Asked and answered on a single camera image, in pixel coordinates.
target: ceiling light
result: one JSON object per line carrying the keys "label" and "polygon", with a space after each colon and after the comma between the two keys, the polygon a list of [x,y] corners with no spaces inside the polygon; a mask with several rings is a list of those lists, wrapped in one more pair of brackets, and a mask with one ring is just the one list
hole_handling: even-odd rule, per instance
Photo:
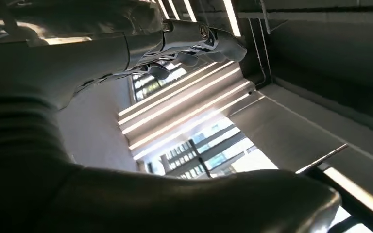
{"label": "ceiling light", "polygon": [[249,94],[247,93],[247,94],[245,94],[245,95],[239,97],[238,99],[232,101],[231,103],[225,105],[224,107],[222,107],[222,108],[220,108],[220,109],[218,109],[218,110],[216,110],[216,111],[213,111],[213,112],[211,112],[210,114],[204,116],[203,118],[201,118],[201,119],[195,121],[193,124],[189,125],[188,128],[183,129],[183,130],[180,130],[180,131],[178,131],[178,132],[176,132],[176,133],[174,133],[174,134],[168,136],[167,138],[161,140],[160,142],[155,143],[153,146],[151,146],[151,147],[147,148],[146,150],[143,150],[141,153],[135,155],[135,156],[134,156],[134,160],[139,160],[140,158],[144,157],[144,156],[147,155],[148,153],[151,153],[152,151],[156,150],[157,148],[163,146],[165,143],[167,143],[167,142],[169,142],[169,141],[175,139],[176,137],[178,137],[178,136],[180,136],[180,135],[182,135],[182,134],[188,132],[191,128],[196,127],[196,126],[198,126],[198,125],[204,123],[205,121],[211,119],[212,117],[216,116],[216,115],[219,114],[220,112],[224,111],[225,109],[231,107],[232,105],[238,103],[239,101],[243,100],[244,98],[246,98],[246,97],[248,97],[248,96],[249,96]]}
{"label": "ceiling light", "polygon": [[[127,113],[127,112],[133,110],[134,108],[140,106],[141,104],[144,104],[144,103],[146,103],[147,101],[151,100],[152,98],[154,98],[154,97],[156,97],[156,96],[158,96],[158,95],[160,95],[160,94],[162,94],[162,93],[164,93],[164,92],[166,92],[166,91],[168,91],[168,90],[170,90],[170,89],[172,89],[172,88],[178,86],[179,84],[185,82],[186,80],[188,80],[188,79],[194,77],[195,75],[201,73],[202,71],[204,71],[204,70],[210,68],[211,66],[213,66],[213,65],[215,65],[215,64],[216,64],[216,62],[213,62],[213,63],[211,63],[211,64],[205,66],[204,68],[199,69],[199,70],[193,72],[192,74],[190,74],[190,75],[186,76],[185,78],[183,78],[183,79],[177,81],[176,83],[167,86],[166,88],[164,88],[164,89],[158,91],[157,93],[155,93],[155,94],[153,94],[153,95],[151,95],[151,96],[148,96],[147,98],[141,100],[140,102],[138,102],[138,103],[132,105],[131,107],[129,107],[129,108],[123,110],[123,111],[120,112],[118,115],[119,115],[119,116],[124,115],[125,113]],[[118,123],[119,123],[119,124],[125,123],[126,121],[124,121],[124,120],[122,120],[122,121],[120,121],[120,122],[118,122]]]}
{"label": "ceiling light", "polygon": [[197,19],[195,18],[194,12],[192,11],[191,4],[189,3],[189,0],[184,0],[186,10],[188,10],[189,17],[191,17],[192,22],[196,22]]}
{"label": "ceiling light", "polygon": [[159,5],[161,6],[161,9],[162,9],[162,12],[163,12],[164,15],[165,15],[165,18],[166,18],[166,19],[169,19],[170,16],[168,15],[168,12],[167,12],[167,10],[165,9],[165,6],[164,6],[164,3],[162,2],[162,0],[158,0],[158,3],[159,3]]}
{"label": "ceiling light", "polygon": [[151,139],[153,139],[153,138],[155,138],[155,137],[157,137],[157,136],[163,134],[164,132],[168,131],[169,129],[173,128],[174,126],[177,126],[177,125],[181,124],[182,122],[184,122],[184,121],[186,121],[187,119],[193,117],[194,115],[198,114],[199,112],[201,112],[201,111],[207,109],[208,107],[214,105],[215,103],[221,101],[222,99],[224,99],[224,98],[230,96],[231,94],[237,92],[238,90],[240,90],[241,88],[243,88],[244,86],[246,86],[246,85],[249,84],[249,83],[250,83],[250,82],[247,81],[247,82],[245,82],[245,83],[243,83],[243,84],[241,84],[241,85],[235,87],[234,89],[228,91],[227,93],[225,93],[225,94],[219,96],[219,97],[216,98],[215,100],[212,100],[212,101],[210,101],[209,103],[205,104],[204,106],[202,106],[202,107],[200,107],[200,108],[198,108],[198,109],[195,109],[194,111],[192,111],[192,112],[190,112],[189,114],[187,114],[186,116],[184,116],[184,117],[178,119],[177,121],[175,121],[175,122],[173,122],[173,123],[171,123],[171,124],[165,126],[164,128],[162,128],[162,129],[160,129],[160,130],[158,130],[158,131],[156,131],[156,132],[154,132],[154,133],[152,133],[152,134],[146,136],[145,138],[143,138],[143,139],[137,141],[136,143],[134,143],[133,145],[131,145],[131,146],[129,147],[129,149],[130,149],[130,150],[133,150],[133,149],[139,147],[140,145],[142,145],[142,144],[144,144],[144,143],[150,141]]}
{"label": "ceiling light", "polygon": [[170,105],[167,105],[164,108],[158,110],[157,112],[155,112],[155,113],[153,113],[153,114],[151,114],[151,115],[143,118],[142,120],[137,121],[135,124],[133,124],[133,125],[129,126],[128,128],[122,130],[122,133],[123,134],[127,134],[127,133],[131,132],[132,130],[138,128],[139,126],[141,126],[141,125],[149,122],[150,120],[156,118],[157,116],[163,114],[164,112],[169,111],[170,109],[174,108],[175,106],[178,106],[182,102],[190,99],[191,97],[196,96],[197,94],[203,92],[204,90],[208,89],[209,87],[211,87],[211,86],[213,86],[213,85],[221,82],[222,80],[228,78],[229,76],[233,75],[234,73],[238,72],[239,70],[241,70],[241,69],[240,68],[236,68],[236,69],[232,70],[231,72],[226,73],[225,75],[223,75],[223,76],[215,79],[214,81],[208,83],[207,85],[205,85],[205,86],[203,86],[203,87],[201,87],[201,88],[199,88],[199,89],[197,89],[197,90],[195,90],[195,91],[187,94],[186,96],[178,99],[177,101],[171,103]]}
{"label": "ceiling light", "polygon": [[172,9],[172,12],[174,13],[174,16],[175,16],[175,19],[179,20],[179,15],[178,15],[178,13],[176,12],[176,9],[175,9],[175,6],[174,6],[172,0],[168,0],[168,2],[170,3],[170,6],[171,6],[171,9]]}
{"label": "ceiling light", "polygon": [[325,170],[324,173],[373,211],[373,195],[369,194],[333,167]]}
{"label": "ceiling light", "polygon": [[229,22],[231,23],[232,32],[235,36],[241,36],[241,32],[239,31],[237,18],[235,17],[234,8],[232,7],[231,0],[223,0],[226,8],[226,12],[228,14]]}

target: metal beam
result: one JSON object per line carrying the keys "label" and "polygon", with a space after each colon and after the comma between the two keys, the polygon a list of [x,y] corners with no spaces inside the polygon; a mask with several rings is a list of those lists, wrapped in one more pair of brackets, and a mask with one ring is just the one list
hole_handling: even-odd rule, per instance
{"label": "metal beam", "polygon": [[[373,12],[268,12],[268,19],[326,23],[373,23]],[[262,12],[240,12],[239,18],[264,18]]]}

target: fluorescent light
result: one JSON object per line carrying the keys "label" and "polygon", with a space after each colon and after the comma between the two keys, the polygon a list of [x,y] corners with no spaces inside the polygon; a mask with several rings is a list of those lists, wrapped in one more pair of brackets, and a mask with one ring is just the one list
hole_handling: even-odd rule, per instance
{"label": "fluorescent light", "polygon": [[[151,108],[157,106],[158,104],[160,104],[160,103],[162,103],[162,102],[168,100],[169,98],[171,98],[171,97],[177,95],[178,93],[181,93],[182,91],[186,90],[186,89],[189,88],[190,86],[193,86],[194,84],[200,82],[201,80],[203,80],[203,79],[209,77],[210,75],[212,75],[212,74],[218,72],[219,70],[221,70],[221,69],[227,67],[227,66],[230,65],[231,63],[233,63],[233,62],[228,62],[227,64],[225,64],[225,65],[223,65],[223,66],[221,66],[221,67],[219,67],[219,68],[217,68],[217,69],[215,69],[215,70],[213,70],[213,71],[211,71],[211,72],[205,74],[204,76],[202,76],[202,77],[198,78],[197,80],[195,80],[195,81],[189,83],[188,85],[185,85],[185,86],[179,88],[178,90],[172,92],[171,94],[164,96],[163,98],[161,98],[161,99],[159,99],[159,100],[157,100],[157,101],[155,101],[155,102],[149,104],[148,106],[145,106],[144,108],[142,108],[142,109],[140,109],[139,111],[133,113],[132,115],[130,115],[130,116],[128,116],[128,117],[126,117],[126,118],[124,118],[124,119],[118,121],[118,124],[121,125],[121,124],[123,124],[123,123],[125,123],[125,122],[127,122],[127,121],[129,121],[129,120],[131,120],[131,119],[133,119],[134,117],[136,117],[136,116],[138,116],[138,115],[140,115],[140,114],[142,114],[142,113],[148,111],[149,109],[151,109]],[[207,68],[204,67],[202,70],[195,71],[194,73],[188,75],[187,77],[181,79],[180,81],[178,81],[178,82],[172,84],[170,87],[172,88],[172,87],[175,87],[175,86],[179,85],[180,83],[185,82],[186,80],[192,78],[192,77],[195,76],[196,74],[201,73],[204,69],[207,69]],[[164,90],[159,91],[159,92],[157,92],[155,95],[161,94],[161,93],[163,93],[163,92],[164,92]]]}
{"label": "fluorescent light", "polygon": [[162,2],[162,0],[158,0],[158,3],[159,3],[159,5],[161,6],[161,9],[162,9],[162,12],[163,12],[164,15],[165,15],[165,18],[166,18],[166,19],[169,19],[170,16],[168,15],[168,12],[167,12],[167,10],[165,9],[165,6],[164,6],[164,3]]}
{"label": "fluorescent light", "polygon": [[194,12],[192,10],[191,4],[189,3],[189,0],[184,0],[186,10],[188,10],[189,17],[191,17],[192,22],[196,22],[197,19],[195,18]]}
{"label": "fluorescent light", "polygon": [[333,167],[325,170],[324,173],[373,211],[373,195],[369,194]]}
{"label": "fluorescent light", "polygon": [[198,114],[199,112],[203,111],[204,109],[206,109],[206,108],[208,108],[208,107],[214,105],[215,103],[217,103],[217,102],[219,102],[220,100],[226,98],[227,96],[229,96],[229,95],[231,95],[231,94],[237,92],[238,90],[240,90],[241,88],[243,88],[244,86],[246,86],[246,85],[249,84],[249,83],[250,83],[250,82],[247,81],[247,82],[245,82],[245,83],[243,83],[243,84],[241,84],[241,85],[235,87],[234,89],[228,91],[227,93],[225,93],[225,94],[219,96],[219,97],[216,98],[215,100],[212,100],[212,101],[210,101],[209,103],[205,104],[204,106],[202,106],[202,107],[200,107],[200,108],[198,108],[198,109],[195,109],[194,111],[190,112],[190,113],[187,114],[186,116],[184,116],[184,117],[182,117],[182,118],[176,120],[175,122],[173,122],[173,123],[171,123],[171,124],[165,126],[164,128],[162,128],[162,129],[160,129],[160,130],[158,130],[158,131],[156,131],[156,132],[154,132],[154,133],[152,133],[152,134],[146,136],[145,138],[143,138],[143,139],[137,141],[136,143],[134,143],[133,145],[131,145],[131,146],[129,147],[129,149],[130,149],[130,150],[133,150],[133,149],[139,147],[140,145],[142,145],[142,144],[144,144],[144,143],[150,141],[151,139],[153,139],[153,138],[155,138],[155,137],[157,137],[157,136],[163,134],[164,132],[168,131],[169,129],[173,128],[174,126],[179,125],[180,123],[182,123],[182,122],[186,121],[187,119],[193,117],[194,115]]}
{"label": "fluorescent light", "polygon": [[167,142],[169,142],[169,141],[175,139],[176,137],[178,137],[178,136],[180,136],[180,135],[182,135],[182,134],[188,132],[191,128],[196,127],[196,126],[198,126],[198,125],[204,123],[205,121],[211,119],[212,117],[216,116],[217,114],[219,114],[219,113],[222,112],[223,110],[225,110],[225,109],[231,107],[232,105],[238,103],[239,101],[243,100],[244,98],[246,98],[246,97],[248,97],[248,96],[249,96],[249,94],[247,93],[247,94],[245,94],[245,95],[239,97],[238,99],[232,101],[231,103],[225,105],[224,107],[222,107],[222,108],[220,108],[220,109],[218,109],[218,110],[216,110],[216,111],[213,111],[213,112],[211,112],[210,114],[206,115],[205,117],[203,117],[203,118],[201,118],[201,119],[195,121],[195,122],[194,122],[193,124],[191,124],[187,129],[180,130],[180,131],[178,131],[178,132],[176,132],[176,133],[174,133],[174,134],[172,134],[172,135],[166,137],[165,139],[161,140],[160,142],[155,143],[153,146],[151,146],[151,147],[147,148],[146,150],[143,150],[141,153],[135,155],[135,156],[134,156],[134,160],[139,160],[140,158],[144,157],[144,156],[147,155],[148,153],[151,153],[152,151],[154,151],[154,150],[156,150],[157,148],[161,147],[161,146],[164,145],[165,143],[167,143]]}
{"label": "fluorescent light", "polygon": [[204,68],[199,69],[199,70],[193,72],[192,74],[186,76],[185,78],[183,78],[183,79],[177,81],[176,83],[174,83],[174,84],[172,84],[172,85],[169,85],[169,86],[167,86],[166,88],[164,88],[164,89],[158,91],[157,93],[155,93],[155,94],[153,94],[153,95],[151,95],[151,96],[149,96],[149,97],[147,97],[147,98],[141,100],[140,102],[138,102],[138,103],[132,105],[131,107],[129,107],[129,108],[123,110],[122,112],[120,112],[120,113],[119,113],[119,116],[124,115],[125,113],[127,113],[127,112],[133,110],[134,108],[140,106],[141,104],[144,104],[144,103],[150,101],[152,98],[154,98],[154,97],[156,97],[156,96],[158,96],[158,95],[160,95],[160,94],[162,94],[162,93],[164,93],[164,92],[166,92],[166,91],[168,91],[168,90],[170,90],[170,89],[172,89],[172,88],[178,86],[179,84],[185,82],[186,80],[188,80],[188,79],[194,77],[195,75],[201,73],[202,71],[204,71],[204,70],[210,68],[211,66],[213,66],[213,65],[215,65],[215,64],[216,64],[216,62],[213,62],[213,63],[211,63],[211,64],[205,66]]}
{"label": "fluorescent light", "polygon": [[174,15],[175,15],[175,19],[179,20],[179,15],[178,15],[178,13],[176,12],[176,9],[175,9],[175,6],[174,6],[172,0],[168,0],[168,2],[170,2],[170,6],[171,6],[171,9],[172,9],[172,12],[173,12]]}
{"label": "fluorescent light", "polygon": [[197,90],[195,90],[195,91],[189,93],[188,95],[186,95],[186,96],[184,96],[184,97],[178,99],[177,101],[171,103],[170,105],[167,105],[167,106],[165,106],[164,108],[161,108],[161,109],[158,110],[157,112],[155,112],[155,113],[153,113],[153,114],[151,114],[151,115],[149,115],[149,116],[143,118],[143,119],[140,120],[140,121],[137,121],[135,124],[133,124],[133,125],[129,126],[128,128],[122,130],[122,133],[123,133],[123,134],[127,134],[127,133],[131,132],[132,130],[138,128],[139,126],[141,126],[141,125],[143,125],[143,124],[149,122],[150,120],[156,118],[157,116],[163,114],[164,112],[169,111],[170,109],[174,108],[175,106],[178,106],[178,105],[181,104],[182,102],[184,102],[184,101],[190,99],[190,98],[193,97],[193,96],[196,96],[197,94],[203,92],[204,90],[208,89],[209,87],[211,87],[211,86],[213,86],[213,85],[215,85],[215,84],[221,82],[222,80],[228,78],[229,76],[233,75],[234,73],[238,72],[239,70],[241,70],[241,69],[240,69],[240,68],[236,68],[236,69],[234,69],[233,71],[228,72],[228,73],[226,73],[225,75],[223,75],[223,76],[217,78],[216,80],[214,80],[214,81],[208,83],[207,85],[205,85],[205,86],[203,86],[203,87],[201,87],[201,88],[199,88],[199,89],[197,89]]}
{"label": "fluorescent light", "polygon": [[224,0],[226,12],[228,14],[229,22],[231,23],[232,32],[235,36],[241,36],[241,32],[239,31],[237,18],[235,17],[234,8],[232,7],[231,0]]}

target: wall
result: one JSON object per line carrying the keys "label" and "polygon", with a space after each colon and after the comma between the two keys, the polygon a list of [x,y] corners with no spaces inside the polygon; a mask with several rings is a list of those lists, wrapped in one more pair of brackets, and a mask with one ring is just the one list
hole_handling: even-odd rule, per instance
{"label": "wall", "polygon": [[103,83],[76,96],[59,112],[67,152],[84,166],[136,171],[136,162],[117,126],[117,111],[130,105],[128,79]]}
{"label": "wall", "polygon": [[329,164],[373,195],[373,131],[282,87],[231,120],[279,168],[297,170],[346,143]]}

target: ceiling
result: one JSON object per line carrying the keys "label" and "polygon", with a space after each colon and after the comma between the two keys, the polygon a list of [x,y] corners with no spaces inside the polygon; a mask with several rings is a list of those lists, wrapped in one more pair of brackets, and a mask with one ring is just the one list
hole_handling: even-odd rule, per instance
{"label": "ceiling", "polygon": [[[183,11],[183,0],[173,2]],[[223,0],[190,2],[198,21],[232,32]],[[278,84],[373,128],[373,0],[265,0],[270,35],[260,0],[232,3],[241,41],[249,50],[241,62],[247,79],[271,81],[261,21],[271,73]],[[249,20],[267,82],[260,75]]]}

